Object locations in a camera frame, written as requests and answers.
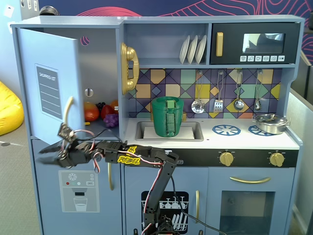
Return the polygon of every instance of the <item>microwave window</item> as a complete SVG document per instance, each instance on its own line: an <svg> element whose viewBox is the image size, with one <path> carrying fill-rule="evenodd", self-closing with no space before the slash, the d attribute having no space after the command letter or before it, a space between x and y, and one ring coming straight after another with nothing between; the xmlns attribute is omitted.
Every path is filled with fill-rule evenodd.
<svg viewBox="0 0 313 235"><path fill-rule="evenodd" d="M282 53L284 39L284 33L247 33L243 53Z"/></svg>

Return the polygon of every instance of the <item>toy kitchen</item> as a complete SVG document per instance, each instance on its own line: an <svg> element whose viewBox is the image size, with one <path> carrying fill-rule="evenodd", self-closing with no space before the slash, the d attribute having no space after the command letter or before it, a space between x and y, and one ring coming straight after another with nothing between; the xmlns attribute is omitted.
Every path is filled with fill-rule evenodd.
<svg viewBox="0 0 313 235"><path fill-rule="evenodd" d="M287 235L302 141L286 112L303 27L291 15L13 24L41 233L147 234L142 212L157 169L101 157L68 169L45 164L55 153L39 152L60 142L66 120L92 147L127 141L179 156L175 188L169 182L159 200L170 234Z"/></svg>

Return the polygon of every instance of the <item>ice dispenser graphic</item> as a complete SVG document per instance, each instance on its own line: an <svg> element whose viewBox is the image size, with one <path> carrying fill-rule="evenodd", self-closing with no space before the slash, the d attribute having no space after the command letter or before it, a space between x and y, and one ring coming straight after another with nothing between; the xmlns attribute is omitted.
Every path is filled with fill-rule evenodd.
<svg viewBox="0 0 313 235"><path fill-rule="evenodd" d="M63 212L100 212L98 175L89 170L59 170Z"/></svg>

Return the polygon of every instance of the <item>purple wall mural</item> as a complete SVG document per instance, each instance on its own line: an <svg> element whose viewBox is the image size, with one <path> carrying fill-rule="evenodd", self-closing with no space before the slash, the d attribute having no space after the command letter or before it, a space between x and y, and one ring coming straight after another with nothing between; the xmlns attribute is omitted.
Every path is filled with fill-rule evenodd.
<svg viewBox="0 0 313 235"><path fill-rule="evenodd" d="M306 18L313 0L40 0L68 16L217 16L290 14ZM313 35L303 36L302 50L313 63Z"/></svg>

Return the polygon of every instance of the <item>gold oven handle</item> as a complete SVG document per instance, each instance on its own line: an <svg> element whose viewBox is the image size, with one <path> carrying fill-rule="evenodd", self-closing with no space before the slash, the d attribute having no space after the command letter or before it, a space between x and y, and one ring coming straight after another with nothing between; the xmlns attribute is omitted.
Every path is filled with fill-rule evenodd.
<svg viewBox="0 0 313 235"><path fill-rule="evenodd" d="M133 61L133 77L129 76L129 61ZM137 85L139 78L139 60L136 51L132 47L128 47L125 43L121 46L121 64L122 64L122 93L133 90Z"/></svg>
<svg viewBox="0 0 313 235"><path fill-rule="evenodd" d="M108 163L108 179L109 179L109 185L110 189L113 190L113 183L112 183L112 171L111 171L111 163Z"/></svg>
<svg viewBox="0 0 313 235"><path fill-rule="evenodd" d="M255 180L255 181L243 180L237 177L230 177L230 179L239 183L244 183L244 184L262 184L262 183L270 181L270 177L266 177L262 180Z"/></svg>
<svg viewBox="0 0 313 235"><path fill-rule="evenodd" d="M200 213L200 193L199 190L196 191L196 218L199 219L199 213Z"/></svg>
<svg viewBox="0 0 313 235"><path fill-rule="evenodd" d="M223 55L223 37L224 34L222 32L216 34L216 56Z"/></svg>

